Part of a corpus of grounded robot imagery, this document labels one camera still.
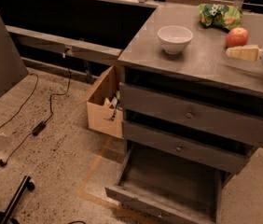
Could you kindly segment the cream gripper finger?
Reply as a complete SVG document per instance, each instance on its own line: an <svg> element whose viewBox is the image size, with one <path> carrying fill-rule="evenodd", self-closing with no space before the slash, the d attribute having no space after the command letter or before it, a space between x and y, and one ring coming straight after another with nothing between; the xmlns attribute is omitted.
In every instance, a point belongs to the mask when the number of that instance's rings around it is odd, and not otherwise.
<svg viewBox="0 0 263 224"><path fill-rule="evenodd" d="M245 45L227 48L226 54L230 58L236 58L248 62L256 62L260 59L262 50L257 45Z"/></svg>

